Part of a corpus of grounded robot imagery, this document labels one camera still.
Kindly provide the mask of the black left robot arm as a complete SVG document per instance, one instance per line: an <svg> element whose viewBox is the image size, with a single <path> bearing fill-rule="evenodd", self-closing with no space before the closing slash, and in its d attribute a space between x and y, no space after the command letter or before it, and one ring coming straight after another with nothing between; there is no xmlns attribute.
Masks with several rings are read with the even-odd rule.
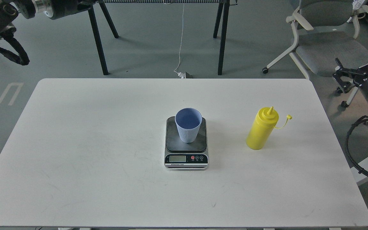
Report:
<svg viewBox="0 0 368 230"><path fill-rule="evenodd" d="M30 19L44 13L50 19L59 19L91 8L96 0L0 0L0 54L19 65L28 65L29 57L14 38L13 21L21 14Z"/></svg>

